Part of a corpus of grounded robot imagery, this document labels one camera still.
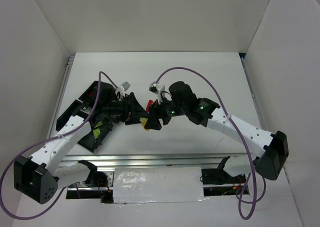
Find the orange flower lego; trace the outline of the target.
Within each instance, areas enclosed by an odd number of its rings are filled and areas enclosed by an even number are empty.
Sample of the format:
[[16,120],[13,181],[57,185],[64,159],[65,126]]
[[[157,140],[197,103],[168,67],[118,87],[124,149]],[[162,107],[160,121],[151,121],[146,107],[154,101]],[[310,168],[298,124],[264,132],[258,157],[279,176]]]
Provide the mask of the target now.
[[144,118],[144,117],[141,117],[139,119],[141,125],[142,125],[142,128],[146,131],[149,131],[150,129],[146,127],[146,124],[147,124],[147,121],[148,121],[148,118]]

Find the red arch lego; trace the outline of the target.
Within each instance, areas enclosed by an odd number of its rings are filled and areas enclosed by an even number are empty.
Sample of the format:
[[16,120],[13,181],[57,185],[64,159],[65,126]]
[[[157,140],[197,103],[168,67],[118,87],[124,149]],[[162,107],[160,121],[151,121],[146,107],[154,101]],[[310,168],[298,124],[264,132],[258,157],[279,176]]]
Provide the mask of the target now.
[[153,104],[153,102],[154,102],[154,101],[150,99],[150,100],[148,101],[147,105],[146,105],[145,110],[146,110],[148,113],[150,112],[150,106]]

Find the light green slope lego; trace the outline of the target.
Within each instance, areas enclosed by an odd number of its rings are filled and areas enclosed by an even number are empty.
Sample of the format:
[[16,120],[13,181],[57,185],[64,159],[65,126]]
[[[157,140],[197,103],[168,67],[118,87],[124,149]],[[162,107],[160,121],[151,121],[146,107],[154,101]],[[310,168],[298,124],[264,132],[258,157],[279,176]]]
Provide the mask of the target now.
[[100,121],[100,122],[98,122],[98,123],[95,125],[95,128],[100,127],[100,126],[102,126],[102,125],[103,125],[103,122]]

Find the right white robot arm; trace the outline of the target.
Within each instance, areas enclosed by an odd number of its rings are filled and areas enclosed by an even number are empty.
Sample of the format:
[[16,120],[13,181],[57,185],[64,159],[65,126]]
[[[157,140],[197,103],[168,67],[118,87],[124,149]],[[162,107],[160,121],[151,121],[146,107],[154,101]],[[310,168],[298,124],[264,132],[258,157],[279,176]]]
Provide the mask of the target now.
[[171,99],[165,98],[165,86],[153,82],[149,91],[157,94],[157,99],[149,105],[149,116],[143,127],[160,130],[171,118],[186,116],[195,125],[218,131],[234,141],[248,147],[249,154],[225,157],[218,166],[221,178],[249,174],[255,170],[267,180],[275,181],[289,156],[287,135],[255,127],[236,116],[226,114],[222,107],[208,99],[198,98],[191,87],[177,81],[169,87]]

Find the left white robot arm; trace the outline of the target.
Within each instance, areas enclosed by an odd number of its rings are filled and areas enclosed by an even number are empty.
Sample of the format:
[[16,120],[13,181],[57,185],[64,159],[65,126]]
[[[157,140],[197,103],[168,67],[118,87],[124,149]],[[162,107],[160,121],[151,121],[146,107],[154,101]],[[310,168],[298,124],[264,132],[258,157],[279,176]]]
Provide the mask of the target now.
[[94,151],[112,130],[113,123],[139,124],[148,112],[129,84],[119,87],[94,81],[57,119],[57,133],[29,157],[19,155],[13,164],[14,188],[39,204],[47,203],[57,190],[74,183],[97,186],[108,180],[93,163],[79,160],[67,167],[60,162],[76,145]]

